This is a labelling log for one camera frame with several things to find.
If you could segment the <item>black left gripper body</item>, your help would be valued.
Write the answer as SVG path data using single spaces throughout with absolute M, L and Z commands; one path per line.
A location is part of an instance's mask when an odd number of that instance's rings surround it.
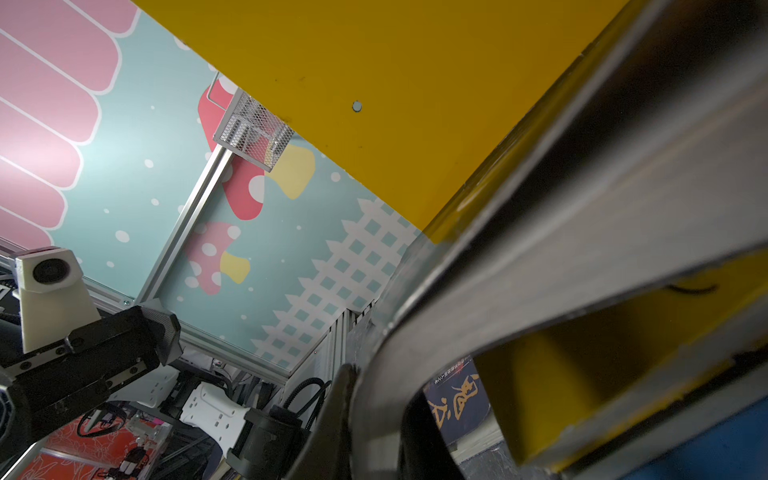
M 110 395 L 178 359 L 181 326 L 134 306 L 47 346 L 1 357 L 1 445 L 28 447 Z

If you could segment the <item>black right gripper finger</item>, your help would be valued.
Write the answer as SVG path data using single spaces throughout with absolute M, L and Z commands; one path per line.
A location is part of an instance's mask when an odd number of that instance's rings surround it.
M 358 369 L 342 365 L 336 373 L 315 430 L 288 472 L 288 480 L 351 479 L 352 396 Z

